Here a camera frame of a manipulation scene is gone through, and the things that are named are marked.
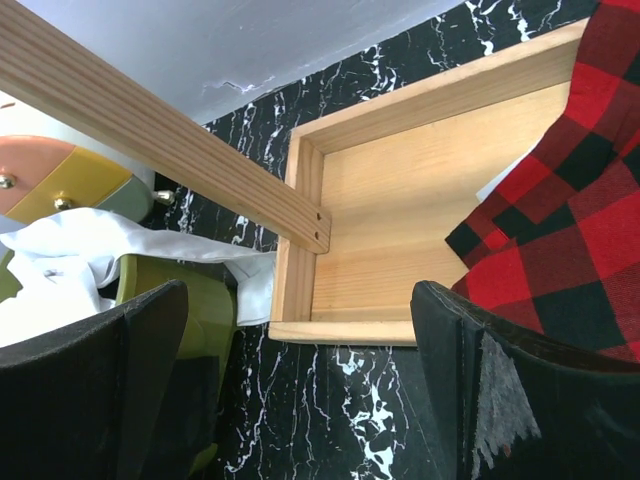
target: plaid cloth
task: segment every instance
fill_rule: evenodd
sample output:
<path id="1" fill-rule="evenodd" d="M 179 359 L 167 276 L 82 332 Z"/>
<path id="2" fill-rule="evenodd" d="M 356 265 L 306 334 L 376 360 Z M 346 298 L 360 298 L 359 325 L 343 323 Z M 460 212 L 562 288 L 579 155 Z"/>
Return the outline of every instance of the plaid cloth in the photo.
<path id="1" fill-rule="evenodd" d="M 603 0 L 567 107 L 447 237 L 453 290 L 514 323 L 640 362 L 640 1 Z"/>

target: wooden post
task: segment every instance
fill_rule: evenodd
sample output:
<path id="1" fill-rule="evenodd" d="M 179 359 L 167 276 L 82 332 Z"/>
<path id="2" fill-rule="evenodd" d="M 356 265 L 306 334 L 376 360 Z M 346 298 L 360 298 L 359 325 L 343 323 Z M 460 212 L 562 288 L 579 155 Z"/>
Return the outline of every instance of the wooden post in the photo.
<path id="1" fill-rule="evenodd" d="M 0 89 L 314 253 L 316 203 L 15 0 L 0 0 Z"/>

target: marble floor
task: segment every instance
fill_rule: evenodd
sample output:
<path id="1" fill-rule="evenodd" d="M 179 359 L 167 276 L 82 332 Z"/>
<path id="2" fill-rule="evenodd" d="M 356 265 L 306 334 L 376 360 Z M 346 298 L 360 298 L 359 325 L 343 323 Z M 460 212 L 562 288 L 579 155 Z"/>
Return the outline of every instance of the marble floor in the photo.
<path id="1" fill-rule="evenodd" d="M 296 125 L 585 18 L 595 3 L 468 0 L 205 128 L 284 178 Z M 276 248 L 248 219 L 180 186 L 177 196 L 152 227 Z M 285 344 L 246 328 L 225 379 L 219 455 L 195 478 L 440 479 L 425 388 L 415 349 Z"/>

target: worn gray patch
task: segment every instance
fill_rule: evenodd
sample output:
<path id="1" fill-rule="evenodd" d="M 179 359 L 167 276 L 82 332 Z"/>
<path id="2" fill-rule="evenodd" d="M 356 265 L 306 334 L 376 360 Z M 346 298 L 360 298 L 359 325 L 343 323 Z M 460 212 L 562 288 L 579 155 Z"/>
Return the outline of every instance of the worn gray patch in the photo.
<path id="1" fill-rule="evenodd" d="M 529 435 L 542 436 L 513 360 L 486 333 L 482 337 L 481 348 L 478 422 L 473 450 L 474 480 L 480 475 L 482 460 L 493 468 L 493 457 L 505 447 L 510 448 L 516 436 L 523 440 Z"/>

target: wooden tray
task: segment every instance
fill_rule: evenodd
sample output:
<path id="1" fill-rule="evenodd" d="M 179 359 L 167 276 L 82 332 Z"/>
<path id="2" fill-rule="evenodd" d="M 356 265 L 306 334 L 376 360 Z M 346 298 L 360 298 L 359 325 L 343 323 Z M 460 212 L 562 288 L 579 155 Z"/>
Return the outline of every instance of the wooden tray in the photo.
<path id="1" fill-rule="evenodd" d="M 585 26 L 296 128 L 286 183 L 329 212 L 330 249 L 280 238 L 270 337 L 415 344 L 413 286 L 466 272 L 444 239 L 564 109 Z"/>

